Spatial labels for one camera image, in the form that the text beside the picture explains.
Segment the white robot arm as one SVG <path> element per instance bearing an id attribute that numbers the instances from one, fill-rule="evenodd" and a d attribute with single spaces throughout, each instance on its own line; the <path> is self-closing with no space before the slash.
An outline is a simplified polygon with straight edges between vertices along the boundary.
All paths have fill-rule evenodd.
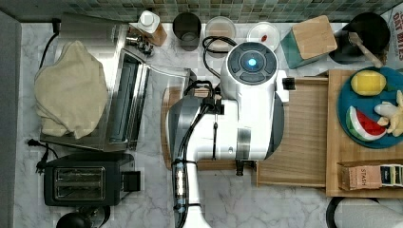
<path id="1" fill-rule="evenodd" d="M 263 161 L 279 147 L 284 109 L 278 59 L 262 43 L 234 46 L 221 67 L 220 97 L 209 81 L 189 85 L 168 110 L 166 136 L 175 228 L 209 228 L 202 215 L 198 161 Z"/>

